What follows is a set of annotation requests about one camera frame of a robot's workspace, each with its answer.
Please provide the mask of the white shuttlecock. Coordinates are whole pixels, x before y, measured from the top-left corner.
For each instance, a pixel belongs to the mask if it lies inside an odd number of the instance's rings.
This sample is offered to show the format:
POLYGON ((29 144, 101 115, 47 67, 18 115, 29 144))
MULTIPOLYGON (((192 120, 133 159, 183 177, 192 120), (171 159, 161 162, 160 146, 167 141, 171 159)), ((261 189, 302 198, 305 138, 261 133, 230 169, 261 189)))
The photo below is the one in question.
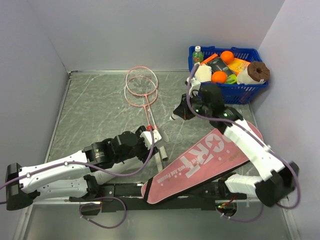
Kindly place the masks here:
POLYGON ((175 120, 177 120, 178 118, 179 118, 179 116, 176 115, 176 114, 172 114, 172 115, 169 117, 169 119, 170 119, 171 121, 175 121, 175 120))

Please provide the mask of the white shuttlecock tube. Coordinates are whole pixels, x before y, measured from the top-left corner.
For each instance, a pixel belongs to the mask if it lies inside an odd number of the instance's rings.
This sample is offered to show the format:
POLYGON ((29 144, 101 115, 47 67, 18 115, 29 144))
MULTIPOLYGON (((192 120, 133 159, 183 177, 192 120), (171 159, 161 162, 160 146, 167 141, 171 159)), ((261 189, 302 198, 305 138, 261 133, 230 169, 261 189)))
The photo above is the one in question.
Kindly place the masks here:
POLYGON ((167 133, 165 132, 165 130, 158 128, 158 133, 161 136, 161 138, 163 139, 164 142, 168 143, 169 142, 169 137, 167 135, 167 133))

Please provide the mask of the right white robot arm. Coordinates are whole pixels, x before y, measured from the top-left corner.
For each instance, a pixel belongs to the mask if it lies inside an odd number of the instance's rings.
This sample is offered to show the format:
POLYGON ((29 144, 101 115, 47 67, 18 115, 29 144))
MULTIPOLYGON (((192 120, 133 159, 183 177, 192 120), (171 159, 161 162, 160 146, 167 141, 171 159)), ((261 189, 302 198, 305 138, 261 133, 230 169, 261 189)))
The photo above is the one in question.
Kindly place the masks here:
POLYGON ((185 82, 186 93, 173 114, 189 120, 198 117, 207 120, 223 136, 231 140, 257 169, 258 176, 232 174, 218 187, 223 199, 235 193, 256 196, 267 207, 279 205, 280 200, 297 192, 296 208, 301 201, 298 180, 299 167, 276 155, 271 147, 258 138, 245 118, 233 107, 226 106, 222 92, 216 84, 205 84, 194 79, 185 82))

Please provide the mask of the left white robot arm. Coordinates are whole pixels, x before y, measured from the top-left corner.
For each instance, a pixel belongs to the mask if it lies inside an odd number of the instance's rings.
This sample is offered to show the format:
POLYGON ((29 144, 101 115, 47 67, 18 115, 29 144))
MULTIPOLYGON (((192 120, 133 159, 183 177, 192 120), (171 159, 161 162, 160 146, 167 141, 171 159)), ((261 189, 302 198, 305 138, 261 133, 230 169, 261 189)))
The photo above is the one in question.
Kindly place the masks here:
POLYGON ((100 185, 114 177, 127 177, 125 171, 136 160, 147 165, 164 141, 159 130, 140 126, 136 132, 125 131, 51 162, 25 167, 12 163, 3 185, 6 209, 16 211, 59 197, 93 201, 100 185))

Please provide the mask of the pink badminton racket upper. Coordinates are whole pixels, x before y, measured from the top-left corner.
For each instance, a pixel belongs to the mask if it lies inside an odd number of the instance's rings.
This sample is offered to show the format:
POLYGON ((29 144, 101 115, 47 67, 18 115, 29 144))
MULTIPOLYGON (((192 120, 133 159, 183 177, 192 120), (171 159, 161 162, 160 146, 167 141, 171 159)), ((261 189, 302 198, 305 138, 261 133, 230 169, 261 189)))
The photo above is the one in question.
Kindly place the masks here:
POLYGON ((127 102, 138 108, 144 108, 149 126, 158 130, 151 105, 158 99, 158 78, 146 66, 130 69, 125 77, 124 96, 127 102))

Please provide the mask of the green small pack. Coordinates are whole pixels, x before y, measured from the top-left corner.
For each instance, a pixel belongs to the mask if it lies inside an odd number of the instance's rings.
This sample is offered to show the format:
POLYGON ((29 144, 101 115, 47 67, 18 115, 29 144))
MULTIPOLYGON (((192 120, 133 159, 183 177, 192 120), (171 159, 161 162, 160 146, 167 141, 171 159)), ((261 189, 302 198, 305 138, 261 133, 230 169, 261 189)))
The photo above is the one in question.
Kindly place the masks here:
POLYGON ((227 76, 226 84, 236 84, 237 83, 237 76, 233 73, 227 76))

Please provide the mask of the white carton box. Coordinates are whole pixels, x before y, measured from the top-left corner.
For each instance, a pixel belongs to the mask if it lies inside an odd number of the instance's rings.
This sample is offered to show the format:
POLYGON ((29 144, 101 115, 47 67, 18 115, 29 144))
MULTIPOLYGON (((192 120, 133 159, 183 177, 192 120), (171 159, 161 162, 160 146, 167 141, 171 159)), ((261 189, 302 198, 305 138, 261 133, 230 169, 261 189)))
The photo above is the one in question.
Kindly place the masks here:
POLYGON ((199 62, 195 63, 194 66, 198 66, 194 77, 201 83, 212 81, 212 68, 206 64, 201 65, 199 62))

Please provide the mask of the orange fruit lower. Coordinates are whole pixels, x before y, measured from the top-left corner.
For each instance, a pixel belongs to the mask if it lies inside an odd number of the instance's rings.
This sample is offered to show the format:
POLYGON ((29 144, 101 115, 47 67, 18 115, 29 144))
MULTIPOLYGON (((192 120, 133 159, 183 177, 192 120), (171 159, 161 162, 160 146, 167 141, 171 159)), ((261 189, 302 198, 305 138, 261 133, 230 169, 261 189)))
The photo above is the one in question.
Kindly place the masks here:
POLYGON ((223 71, 215 71, 212 76, 211 76, 211 82, 212 83, 220 83, 220 84, 225 84, 227 81, 227 74, 223 71))

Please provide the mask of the orange fruit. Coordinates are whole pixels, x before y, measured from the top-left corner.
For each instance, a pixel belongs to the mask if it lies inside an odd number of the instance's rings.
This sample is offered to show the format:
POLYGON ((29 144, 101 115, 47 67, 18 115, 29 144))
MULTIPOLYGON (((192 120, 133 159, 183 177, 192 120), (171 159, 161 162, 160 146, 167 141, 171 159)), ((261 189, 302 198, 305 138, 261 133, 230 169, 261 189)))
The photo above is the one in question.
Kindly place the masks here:
POLYGON ((220 58, 226 65, 229 65, 234 61, 235 56, 231 51, 225 50, 221 53, 220 58))
POLYGON ((220 83, 220 84, 225 84, 227 81, 227 74, 223 71, 215 71, 212 76, 211 76, 211 82, 212 83, 220 83))

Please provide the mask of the black product box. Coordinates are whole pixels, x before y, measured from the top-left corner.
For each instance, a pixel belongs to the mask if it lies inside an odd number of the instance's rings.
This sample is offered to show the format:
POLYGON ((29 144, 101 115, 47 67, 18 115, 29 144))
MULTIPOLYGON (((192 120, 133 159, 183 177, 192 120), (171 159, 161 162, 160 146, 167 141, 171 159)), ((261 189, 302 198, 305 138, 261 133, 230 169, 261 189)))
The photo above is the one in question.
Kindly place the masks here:
POLYGON ((228 67, 228 65, 220 58, 216 57, 207 63, 209 67, 211 67, 211 72, 224 72, 227 77, 235 76, 235 73, 228 67))

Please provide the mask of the green drink bottle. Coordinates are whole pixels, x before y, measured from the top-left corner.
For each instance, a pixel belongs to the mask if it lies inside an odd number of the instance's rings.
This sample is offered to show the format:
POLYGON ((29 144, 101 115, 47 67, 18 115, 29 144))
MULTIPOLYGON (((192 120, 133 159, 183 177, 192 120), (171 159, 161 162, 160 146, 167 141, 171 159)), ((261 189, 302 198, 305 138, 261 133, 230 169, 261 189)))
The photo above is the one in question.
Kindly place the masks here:
POLYGON ((195 65, 196 63, 201 63, 203 60, 204 54, 201 47, 198 45, 194 48, 194 52, 192 53, 192 63, 195 65))

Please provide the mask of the pink racket cover bag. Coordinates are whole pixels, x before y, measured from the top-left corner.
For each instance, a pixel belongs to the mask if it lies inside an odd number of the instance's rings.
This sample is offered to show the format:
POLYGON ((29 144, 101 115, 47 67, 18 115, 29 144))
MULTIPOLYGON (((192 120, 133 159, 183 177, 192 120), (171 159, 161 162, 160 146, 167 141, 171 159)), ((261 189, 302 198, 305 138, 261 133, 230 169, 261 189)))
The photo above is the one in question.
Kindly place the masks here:
POLYGON ((145 202, 154 205, 213 180, 249 161, 218 129, 213 129, 190 149, 141 187, 145 202))

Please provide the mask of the orange thin box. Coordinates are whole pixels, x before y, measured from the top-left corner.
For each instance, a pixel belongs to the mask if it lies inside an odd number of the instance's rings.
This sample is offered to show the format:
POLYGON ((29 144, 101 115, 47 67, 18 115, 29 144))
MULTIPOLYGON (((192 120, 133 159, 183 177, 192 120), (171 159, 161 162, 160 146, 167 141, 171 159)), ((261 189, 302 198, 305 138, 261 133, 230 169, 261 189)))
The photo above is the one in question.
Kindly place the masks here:
POLYGON ((202 66, 202 65, 206 65, 207 63, 209 63, 210 61, 212 61, 212 60, 214 60, 214 59, 216 59, 216 58, 218 58, 219 56, 216 54, 216 53, 214 53, 214 54, 212 54, 210 57, 208 57, 208 58, 206 58, 205 60, 203 60, 201 63, 200 63, 200 65, 202 66))

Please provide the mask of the orange fruit upper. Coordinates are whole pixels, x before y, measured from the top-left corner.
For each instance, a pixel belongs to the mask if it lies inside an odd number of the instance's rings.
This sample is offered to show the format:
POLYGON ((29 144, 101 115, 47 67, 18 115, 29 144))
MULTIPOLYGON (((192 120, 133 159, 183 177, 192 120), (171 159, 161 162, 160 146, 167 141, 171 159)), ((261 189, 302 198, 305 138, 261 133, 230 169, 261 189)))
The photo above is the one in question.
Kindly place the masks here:
POLYGON ((235 56, 231 51, 225 50, 221 53, 220 58, 226 65, 229 65, 234 61, 235 56))

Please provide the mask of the yellow snack box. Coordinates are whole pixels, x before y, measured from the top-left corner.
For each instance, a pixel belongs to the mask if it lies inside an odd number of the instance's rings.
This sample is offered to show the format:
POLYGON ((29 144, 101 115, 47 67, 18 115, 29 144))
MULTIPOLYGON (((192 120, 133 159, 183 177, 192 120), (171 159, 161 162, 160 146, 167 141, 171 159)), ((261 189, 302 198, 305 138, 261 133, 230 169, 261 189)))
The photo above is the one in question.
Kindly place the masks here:
POLYGON ((241 71, 243 71, 248 65, 250 64, 249 61, 234 58, 233 61, 228 64, 228 68, 234 72, 234 74, 237 76, 241 71))

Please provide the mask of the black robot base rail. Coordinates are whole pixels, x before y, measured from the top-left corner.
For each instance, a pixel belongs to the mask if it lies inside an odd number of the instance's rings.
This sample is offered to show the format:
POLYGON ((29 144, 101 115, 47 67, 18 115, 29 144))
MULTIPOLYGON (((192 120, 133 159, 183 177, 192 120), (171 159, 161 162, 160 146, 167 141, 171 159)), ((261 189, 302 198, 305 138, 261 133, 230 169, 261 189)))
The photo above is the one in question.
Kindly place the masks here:
POLYGON ((247 195, 243 193, 229 193, 227 189, 217 181, 202 183, 184 192, 156 203, 148 204, 141 195, 141 183, 106 183, 99 187, 98 193, 87 199, 70 197, 72 203, 84 203, 100 197, 116 197, 121 199, 128 210, 181 210, 201 209, 203 211, 214 211, 216 205, 224 201, 246 200, 247 195))

